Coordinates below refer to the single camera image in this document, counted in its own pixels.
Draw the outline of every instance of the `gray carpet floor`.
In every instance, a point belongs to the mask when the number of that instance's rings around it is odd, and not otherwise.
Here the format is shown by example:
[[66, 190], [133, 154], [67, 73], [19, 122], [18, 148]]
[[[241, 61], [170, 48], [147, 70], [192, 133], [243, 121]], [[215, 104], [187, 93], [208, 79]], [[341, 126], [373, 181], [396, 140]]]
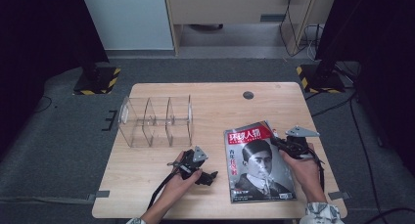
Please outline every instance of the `gray carpet floor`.
[[[295, 68], [307, 59], [113, 59], [121, 68], [107, 95], [72, 95], [81, 69], [57, 75], [46, 83], [45, 97], [27, 122], [8, 156], [0, 164], [0, 198], [40, 197], [85, 200], [95, 194], [117, 131], [106, 118], [117, 111], [135, 83], [294, 81]], [[343, 78], [345, 86], [351, 86]], [[353, 93], [304, 93], [312, 114], [341, 103]], [[352, 100], [315, 116], [328, 160], [345, 200], [345, 223], [364, 223], [378, 214], [367, 157], [354, 125], [354, 113], [373, 170], [379, 207], [415, 209], [415, 178], [392, 149], [380, 148], [363, 108]], [[92, 204], [39, 202], [0, 203], [0, 223], [124, 223], [122, 219], [95, 219]], [[400, 211], [388, 223], [413, 223], [415, 213]], [[382, 220], [372, 223], [385, 223]]]

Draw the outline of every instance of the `magazine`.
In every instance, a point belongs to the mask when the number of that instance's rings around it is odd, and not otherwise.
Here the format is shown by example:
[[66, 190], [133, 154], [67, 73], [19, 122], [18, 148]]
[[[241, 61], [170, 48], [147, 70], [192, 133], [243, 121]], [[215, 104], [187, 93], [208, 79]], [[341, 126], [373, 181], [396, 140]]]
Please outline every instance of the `magazine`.
[[232, 203], [296, 199], [291, 169], [270, 143], [271, 135], [278, 135], [267, 120], [224, 134]]

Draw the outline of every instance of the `hand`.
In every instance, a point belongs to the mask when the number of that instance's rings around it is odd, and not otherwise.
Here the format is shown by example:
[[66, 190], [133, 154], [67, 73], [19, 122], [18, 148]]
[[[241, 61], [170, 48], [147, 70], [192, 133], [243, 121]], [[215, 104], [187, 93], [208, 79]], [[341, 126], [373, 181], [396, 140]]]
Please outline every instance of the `hand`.
[[[176, 161], [180, 161], [183, 158], [184, 152], [181, 152], [177, 157]], [[180, 173], [175, 174], [165, 184], [161, 195], [156, 202], [141, 216], [141, 218], [147, 224], [156, 224], [161, 221], [165, 214], [177, 203], [193, 184], [198, 181], [202, 175], [202, 170], [194, 172], [188, 179], [183, 180]]]
[[313, 158], [295, 159], [280, 150], [283, 160], [293, 169], [302, 190], [307, 197], [307, 202], [327, 202], [326, 196], [320, 186], [320, 178], [317, 163]]

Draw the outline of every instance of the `round hole on table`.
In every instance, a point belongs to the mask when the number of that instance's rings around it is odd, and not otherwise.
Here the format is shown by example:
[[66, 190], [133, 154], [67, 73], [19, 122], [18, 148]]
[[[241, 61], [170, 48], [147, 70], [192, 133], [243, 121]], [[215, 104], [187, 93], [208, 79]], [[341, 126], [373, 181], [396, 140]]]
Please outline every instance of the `round hole on table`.
[[248, 99], [248, 100], [253, 99], [254, 98], [254, 93], [251, 92], [251, 91], [245, 91], [243, 96], [244, 96], [245, 99]]

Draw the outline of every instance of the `white wall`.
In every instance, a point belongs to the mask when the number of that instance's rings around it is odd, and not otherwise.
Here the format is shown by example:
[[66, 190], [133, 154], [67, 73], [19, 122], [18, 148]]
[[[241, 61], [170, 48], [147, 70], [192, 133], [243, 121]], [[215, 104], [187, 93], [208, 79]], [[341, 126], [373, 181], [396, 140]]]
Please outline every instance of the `white wall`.
[[173, 50], [164, 0], [85, 0], [106, 50]]

